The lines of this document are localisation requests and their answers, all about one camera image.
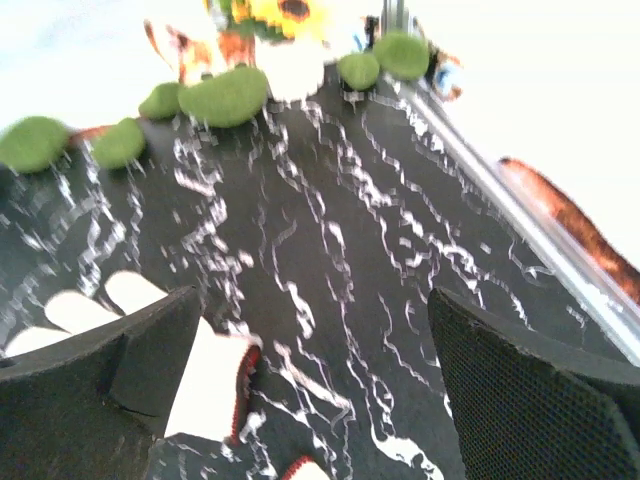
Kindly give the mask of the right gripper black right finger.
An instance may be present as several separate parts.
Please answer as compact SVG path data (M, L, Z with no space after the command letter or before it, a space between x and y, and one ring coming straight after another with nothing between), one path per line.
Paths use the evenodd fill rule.
M467 478L638 478L638 367L442 288L428 319Z

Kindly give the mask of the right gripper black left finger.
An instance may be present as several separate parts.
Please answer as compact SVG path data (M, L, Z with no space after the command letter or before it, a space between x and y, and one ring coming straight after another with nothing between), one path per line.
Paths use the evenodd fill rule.
M1 367L4 479L142 479L195 338L193 287Z

